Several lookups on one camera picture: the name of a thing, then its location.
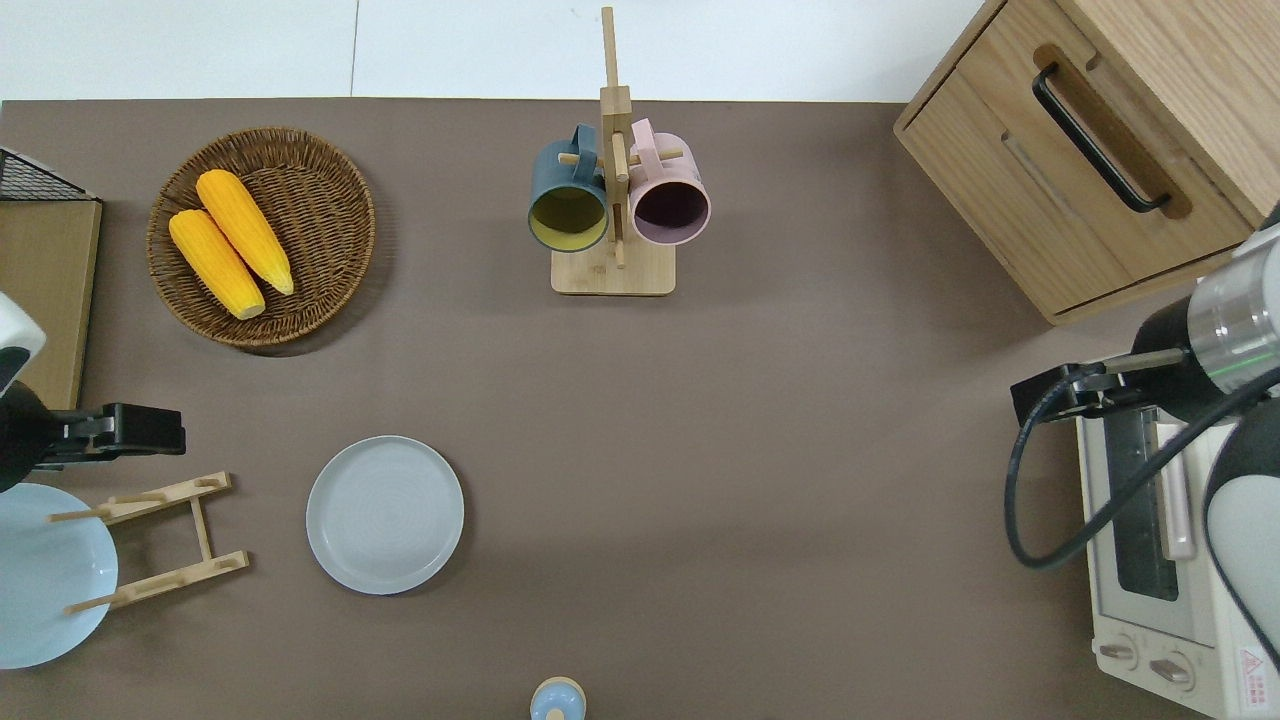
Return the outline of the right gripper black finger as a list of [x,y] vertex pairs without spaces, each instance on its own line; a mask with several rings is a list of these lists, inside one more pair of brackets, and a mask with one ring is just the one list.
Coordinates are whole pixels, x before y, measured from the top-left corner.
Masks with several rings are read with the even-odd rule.
[[1011,384],[1009,393],[1018,424],[1025,424],[1036,405],[1079,368],[1079,363],[1065,363]]

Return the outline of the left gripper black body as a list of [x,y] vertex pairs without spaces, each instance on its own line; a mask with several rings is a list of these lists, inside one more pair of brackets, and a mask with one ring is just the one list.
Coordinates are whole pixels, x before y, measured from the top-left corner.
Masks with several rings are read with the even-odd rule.
[[119,457],[119,448],[114,446],[114,411],[51,411],[51,418],[56,437],[40,459],[41,470],[61,470],[73,464],[110,462]]

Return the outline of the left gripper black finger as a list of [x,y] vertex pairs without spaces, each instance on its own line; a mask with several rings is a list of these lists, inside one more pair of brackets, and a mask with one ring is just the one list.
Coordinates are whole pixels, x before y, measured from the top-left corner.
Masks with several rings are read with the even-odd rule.
[[110,429],[104,450],[118,456],[183,455],[187,451],[183,415],[175,410],[133,404],[110,404]]

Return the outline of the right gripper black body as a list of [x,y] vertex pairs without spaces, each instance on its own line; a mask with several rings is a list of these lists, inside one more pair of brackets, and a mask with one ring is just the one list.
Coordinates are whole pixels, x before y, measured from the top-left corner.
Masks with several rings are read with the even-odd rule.
[[1153,406],[1148,369],[1130,366],[1083,375],[1060,396],[1061,416],[1107,416]]

